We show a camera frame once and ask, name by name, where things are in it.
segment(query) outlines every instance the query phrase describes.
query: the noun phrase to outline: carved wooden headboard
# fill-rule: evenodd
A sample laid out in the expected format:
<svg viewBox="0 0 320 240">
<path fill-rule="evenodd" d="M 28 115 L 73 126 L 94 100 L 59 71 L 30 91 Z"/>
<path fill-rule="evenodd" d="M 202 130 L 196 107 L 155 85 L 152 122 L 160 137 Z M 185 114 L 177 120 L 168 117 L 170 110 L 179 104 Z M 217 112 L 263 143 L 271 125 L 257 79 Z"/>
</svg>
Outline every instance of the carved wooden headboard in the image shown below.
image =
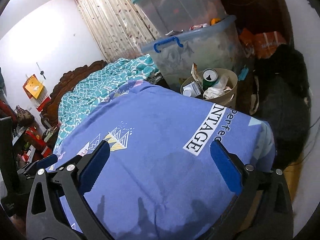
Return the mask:
<svg viewBox="0 0 320 240">
<path fill-rule="evenodd" d="M 42 110 L 41 122 L 44 127 L 47 127 L 45 120 L 51 125 L 58 124 L 58 107 L 62 96 L 68 91 L 73 91 L 74 87 L 81 81 L 87 78 L 91 73 L 101 70 L 106 65 L 106 62 L 96 61 L 89 67 L 87 65 L 76 68 L 74 71 L 64 73 L 60 82 L 54 87 L 50 97 L 51 100 L 44 106 Z"/>
</svg>

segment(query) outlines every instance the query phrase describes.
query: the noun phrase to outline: handbag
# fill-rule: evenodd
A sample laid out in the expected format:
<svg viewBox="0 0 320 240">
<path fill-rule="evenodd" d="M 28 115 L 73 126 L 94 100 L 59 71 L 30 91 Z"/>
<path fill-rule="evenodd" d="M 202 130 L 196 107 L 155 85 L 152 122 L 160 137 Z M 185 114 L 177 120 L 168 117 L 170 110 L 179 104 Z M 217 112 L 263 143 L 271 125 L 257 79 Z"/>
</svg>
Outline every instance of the handbag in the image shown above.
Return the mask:
<svg viewBox="0 0 320 240">
<path fill-rule="evenodd" d="M 20 127 L 29 126 L 35 120 L 35 117 L 28 111 L 16 106 L 17 120 Z"/>
</svg>

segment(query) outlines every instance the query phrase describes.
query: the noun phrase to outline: orange packaging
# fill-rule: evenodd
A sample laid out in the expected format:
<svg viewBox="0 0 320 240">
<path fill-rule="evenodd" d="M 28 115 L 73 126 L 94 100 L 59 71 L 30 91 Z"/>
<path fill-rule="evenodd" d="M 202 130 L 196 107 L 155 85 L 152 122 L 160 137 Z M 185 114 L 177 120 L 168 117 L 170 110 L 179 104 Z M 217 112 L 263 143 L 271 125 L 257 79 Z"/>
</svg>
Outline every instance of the orange packaging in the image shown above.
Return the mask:
<svg viewBox="0 0 320 240">
<path fill-rule="evenodd" d="M 244 28 L 242 33 L 239 35 L 240 42 L 244 45 L 244 50 L 247 57 L 254 55 L 254 35 L 247 29 Z"/>
<path fill-rule="evenodd" d="M 253 42 L 256 57 L 270 58 L 281 44 L 287 42 L 279 32 L 256 34 Z"/>
<path fill-rule="evenodd" d="M 221 19 L 220 19 L 220 18 L 213 18 L 213 19 L 211 20 L 211 25 L 215 25 L 215 24 L 218 23 L 218 22 L 221 22 Z"/>
</svg>

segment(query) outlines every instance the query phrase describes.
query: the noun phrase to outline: blue fabric cover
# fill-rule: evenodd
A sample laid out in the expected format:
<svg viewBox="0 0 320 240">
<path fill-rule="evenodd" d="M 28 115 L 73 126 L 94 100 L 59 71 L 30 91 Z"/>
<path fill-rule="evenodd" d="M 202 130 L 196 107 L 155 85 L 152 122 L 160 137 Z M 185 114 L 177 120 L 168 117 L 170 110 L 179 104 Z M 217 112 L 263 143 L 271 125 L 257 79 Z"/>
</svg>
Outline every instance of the blue fabric cover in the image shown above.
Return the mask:
<svg viewBox="0 0 320 240">
<path fill-rule="evenodd" d="M 120 58 L 102 70 L 91 73 L 73 91 L 65 93 L 61 98 L 58 111 L 61 126 L 56 146 L 91 113 L 101 98 L 128 80 L 146 80 L 158 72 L 157 66 L 147 54 L 132 60 Z"/>
<path fill-rule="evenodd" d="M 196 239 L 228 207 L 230 192 L 210 156 L 225 148 L 260 170 L 275 156 L 270 127 L 237 111 L 129 81 L 101 103 L 57 147 L 55 167 L 91 153 L 103 139 L 111 153 L 84 196 L 115 239 Z M 65 198 L 70 224 L 80 231 Z"/>
</svg>

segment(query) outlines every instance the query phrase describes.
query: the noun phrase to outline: curtain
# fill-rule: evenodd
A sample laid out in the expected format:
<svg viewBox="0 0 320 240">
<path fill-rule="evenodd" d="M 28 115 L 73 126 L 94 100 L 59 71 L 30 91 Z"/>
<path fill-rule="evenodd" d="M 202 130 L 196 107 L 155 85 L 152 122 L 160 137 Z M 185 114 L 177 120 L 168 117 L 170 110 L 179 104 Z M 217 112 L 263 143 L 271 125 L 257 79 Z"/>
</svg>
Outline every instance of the curtain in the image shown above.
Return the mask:
<svg viewBox="0 0 320 240">
<path fill-rule="evenodd" d="M 160 37 L 131 0 L 75 1 L 107 62 L 139 57 L 141 45 Z"/>
</svg>

